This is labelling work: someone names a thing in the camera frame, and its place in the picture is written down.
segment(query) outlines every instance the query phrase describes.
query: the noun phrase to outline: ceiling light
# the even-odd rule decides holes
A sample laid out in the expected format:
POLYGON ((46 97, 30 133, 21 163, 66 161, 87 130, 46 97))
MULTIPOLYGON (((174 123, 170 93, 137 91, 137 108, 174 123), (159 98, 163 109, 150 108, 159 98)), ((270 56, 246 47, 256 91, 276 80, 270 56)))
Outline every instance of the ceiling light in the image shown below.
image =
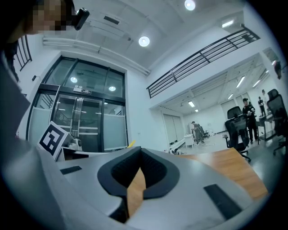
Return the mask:
POLYGON ((258 83, 260 82, 260 80, 259 81, 257 81, 256 83, 255 83, 255 85, 253 85, 253 87, 255 87, 258 83))
POLYGON ((195 105, 193 104, 193 102, 188 102, 189 105, 191 105, 191 107, 195 107, 195 105))
POLYGON ((226 23, 222 24, 222 28, 231 26, 233 23, 234 23, 234 20, 226 22, 226 23))
POLYGON ((140 37, 139 45, 141 45, 142 47, 145 47, 145 46, 149 45, 149 43, 150 43, 150 39, 148 37, 146 37, 146 36, 140 37))
POLYGON ((76 83, 76 82, 77 82, 77 78, 76 78, 76 77, 71 77, 70 80, 71 80, 73 83, 76 83))
POLYGON ((194 1, 192 1, 192 0, 186 0, 185 1, 185 7, 187 10, 194 10, 195 6, 196 6, 196 4, 194 1))
POLYGON ((236 86, 236 88, 238 88, 238 87, 241 85, 241 83, 243 82, 244 78, 245 78, 245 76, 243 76, 243 77, 241 78, 241 80, 239 81, 239 83, 238 83, 238 85, 236 86))
POLYGON ((113 91, 116 90, 116 87, 114 87, 114 86, 110 86, 110 87, 109 87, 109 90, 113 92, 113 91))

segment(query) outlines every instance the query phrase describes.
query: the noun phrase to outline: wooden desk surface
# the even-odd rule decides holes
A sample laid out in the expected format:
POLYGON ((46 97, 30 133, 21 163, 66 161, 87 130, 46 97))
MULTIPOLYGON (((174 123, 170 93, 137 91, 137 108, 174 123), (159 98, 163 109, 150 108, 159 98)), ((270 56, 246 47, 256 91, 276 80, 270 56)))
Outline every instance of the wooden desk surface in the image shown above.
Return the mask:
MULTIPOLYGON (((248 162, 234 148, 198 155, 177 155, 175 157, 194 159, 209 165, 211 168, 242 186, 252 199, 260 199, 268 194, 263 182, 248 162)), ((142 204, 143 191, 145 189, 145 178, 141 169, 139 169, 127 190, 130 216, 132 216, 142 204)))

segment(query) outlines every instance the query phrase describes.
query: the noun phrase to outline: floor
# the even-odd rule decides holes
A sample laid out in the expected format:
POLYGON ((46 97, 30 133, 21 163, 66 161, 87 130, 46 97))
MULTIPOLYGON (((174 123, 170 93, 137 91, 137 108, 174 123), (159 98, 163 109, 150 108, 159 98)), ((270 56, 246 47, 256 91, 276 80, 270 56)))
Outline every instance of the floor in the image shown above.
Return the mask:
MULTIPOLYGON (((222 137, 223 134, 226 133, 206 138, 204 144, 199 144, 193 148, 186 148, 183 145, 180 150, 184 154, 194 155, 226 149, 227 146, 225 139, 222 137)), ((279 139, 279 137, 274 137, 267 142, 260 141, 259 145, 258 142, 254 142, 246 148, 246 150, 249 150, 248 156, 251 158, 251 167, 263 181, 269 193, 273 191, 284 165, 285 148, 277 151, 276 156, 273 155, 273 150, 278 147, 279 139)))

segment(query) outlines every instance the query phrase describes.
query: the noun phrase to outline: ceiling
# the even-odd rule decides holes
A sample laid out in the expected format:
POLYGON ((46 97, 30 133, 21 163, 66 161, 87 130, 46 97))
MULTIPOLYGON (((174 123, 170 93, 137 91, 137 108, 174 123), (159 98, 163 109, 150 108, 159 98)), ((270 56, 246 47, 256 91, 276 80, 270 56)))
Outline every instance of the ceiling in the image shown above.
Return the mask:
POLYGON ((46 32, 45 37, 80 40, 107 48, 149 69, 163 54, 181 44, 182 39, 203 25, 221 26, 233 18, 234 32, 243 22, 243 2, 240 0, 194 0, 196 8, 188 11, 185 0, 74 0, 76 9, 85 7, 90 16, 80 31, 68 30, 60 34, 46 32), (116 25, 104 19, 119 21, 116 25), (142 36, 150 39, 141 47, 142 36))
POLYGON ((201 111, 228 101, 228 97, 231 94, 233 94, 231 98, 233 99, 246 93, 252 89, 258 80, 264 80, 268 76, 269 73, 266 73, 261 57, 257 54, 239 62, 221 74, 211 77, 205 83, 183 92, 183 94, 165 102, 160 107, 177 111, 184 115, 195 113, 196 109, 201 111), (243 76, 245 76, 245 79, 236 88, 243 76), (194 103, 194 108, 188 104, 189 101, 194 103))

